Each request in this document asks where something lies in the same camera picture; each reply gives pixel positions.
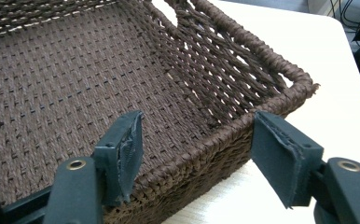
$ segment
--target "white table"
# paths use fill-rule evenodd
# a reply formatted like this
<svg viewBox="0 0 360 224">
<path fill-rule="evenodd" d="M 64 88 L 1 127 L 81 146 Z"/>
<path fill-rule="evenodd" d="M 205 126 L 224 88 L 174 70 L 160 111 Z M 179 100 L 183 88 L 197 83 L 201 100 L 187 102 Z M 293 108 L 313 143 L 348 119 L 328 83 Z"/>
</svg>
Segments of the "white table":
<svg viewBox="0 0 360 224">
<path fill-rule="evenodd" d="M 211 0 L 227 15 L 309 72 L 321 84 L 287 120 L 325 148 L 324 160 L 360 162 L 360 76 L 346 35 L 328 17 Z M 153 3 L 176 24 L 173 10 Z M 314 223 L 310 207 L 285 210 L 268 181 L 249 161 L 230 178 L 164 223 Z"/>
</svg>

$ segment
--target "woven rope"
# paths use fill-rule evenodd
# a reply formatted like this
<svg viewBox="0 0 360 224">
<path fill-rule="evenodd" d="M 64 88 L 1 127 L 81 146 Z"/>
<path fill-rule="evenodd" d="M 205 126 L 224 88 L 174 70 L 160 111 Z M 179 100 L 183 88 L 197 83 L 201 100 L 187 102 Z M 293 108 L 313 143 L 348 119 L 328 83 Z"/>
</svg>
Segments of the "woven rope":
<svg viewBox="0 0 360 224">
<path fill-rule="evenodd" d="M 170 4 L 178 27 L 149 1 L 0 1 L 3 204 L 52 184 L 141 109 L 132 202 L 105 221 L 161 222 L 249 160 L 256 109 L 286 116 L 317 89 L 207 1 Z"/>
</svg>

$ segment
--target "dark green clamp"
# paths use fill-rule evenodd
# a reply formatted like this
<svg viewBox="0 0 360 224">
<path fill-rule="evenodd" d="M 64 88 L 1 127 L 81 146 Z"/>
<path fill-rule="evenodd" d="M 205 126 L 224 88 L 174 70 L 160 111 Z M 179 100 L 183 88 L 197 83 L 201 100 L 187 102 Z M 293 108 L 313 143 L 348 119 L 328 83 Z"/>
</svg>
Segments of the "dark green clamp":
<svg viewBox="0 0 360 224">
<path fill-rule="evenodd" d="M 317 201 L 318 224 L 360 224 L 360 163 L 322 161 L 323 148 L 279 116 L 255 114 L 252 158 L 284 206 Z"/>
<path fill-rule="evenodd" d="M 95 161 L 77 157 L 57 169 L 43 223 L 103 223 Z"/>
<path fill-rule="evenodd" d="M 119 117 L 96 145 L 92 157 L 105 177 L 103 205 L 128 203 L 133 180 L 142 164 L 142 112 Z"/>
</svg>

